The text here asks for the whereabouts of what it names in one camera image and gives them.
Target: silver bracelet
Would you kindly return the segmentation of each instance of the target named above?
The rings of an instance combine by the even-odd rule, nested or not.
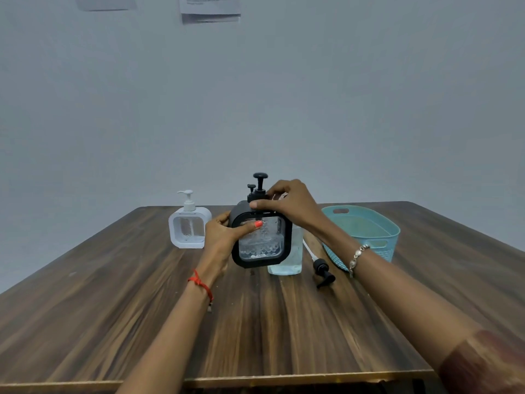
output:
[[[354,268],[358,264],[358,257],[363,254],[363,252],[366,249],[370,249],[370,245],[362,245],[359,246],[359,249],[355,251],[354,258],[352,258],[349,266],[348,266],[348,272],[350,273],[350,276],[354,278]]]

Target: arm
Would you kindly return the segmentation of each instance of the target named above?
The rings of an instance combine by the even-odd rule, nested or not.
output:
[[[206,225],[204,253],[197,265],[202,282],[212,287],[224,272],[234,243],[261,225],[228,228],[229,212]],[[172,394],[180,391],[189,357],[209,299],[206,290],[188,282],[161,331],[117,391],[118,394]]]
[[[332,223],[297,179],[279,181],[253,208],[276,210],[312,232],[348,264],[359,243]],[[525,360],[445,299],[371,250],[358,258],[354,276],[450,392],[525,391]]]

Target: clear glass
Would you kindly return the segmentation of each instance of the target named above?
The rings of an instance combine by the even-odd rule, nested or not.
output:
[[[248,219],[242,224],[253,222]],[[244,261],[276,257],[284,251],[285,221],[281,217],[263,218],[264,225],[239,239],[239,256]]]
[[[268,272],[272,275],[295,275],[302,270],[302,228],[292,226],[292,245],[290,254],[280,264],[269,265]]]

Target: basket handle hole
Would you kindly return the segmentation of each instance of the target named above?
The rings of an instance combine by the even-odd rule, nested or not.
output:
[[[370,245],[372,249],[381,249],[388,245],[388,241],[368,241],[367,244]]]

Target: wood grain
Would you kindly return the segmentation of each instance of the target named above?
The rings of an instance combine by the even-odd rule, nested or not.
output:
[[[413,203],[360,205],[400,226],[394,264],[510,343],[525,340],[522,251]],[[214,215],[229,208],[209,207]],[[0,389],[115,389],[198,262],[201,250],[170,242],[175,210],[138,208],[0,295]],[[310,233],[305,240],[328,259]],[[186,385],[432,376],[360,284],[330,270],[336,282],[317,290],[306,250],[302,273],[290,277],[231,262],[213,288],[214,312],[202,324]]]

